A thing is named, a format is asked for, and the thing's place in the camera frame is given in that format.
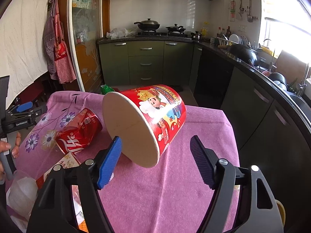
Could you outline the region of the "person's left hand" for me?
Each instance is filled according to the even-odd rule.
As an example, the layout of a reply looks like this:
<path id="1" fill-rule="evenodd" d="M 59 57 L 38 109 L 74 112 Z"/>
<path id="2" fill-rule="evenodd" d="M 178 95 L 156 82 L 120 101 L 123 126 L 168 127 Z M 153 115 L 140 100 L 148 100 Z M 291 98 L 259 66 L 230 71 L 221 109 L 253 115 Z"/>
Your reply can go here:
<path id="1" fill-rule="evenodd" d="M 10 168 L 10 164 L 14 163 L 14 159 L 19 156 L 19 146 L 21 144 L 21 134 L 16 133 L 15 142 L 11 145 L 7 138 L 1 138 L 1 174 L 5 174 L 7 178 L 12 177 L 15 168 Z"/>

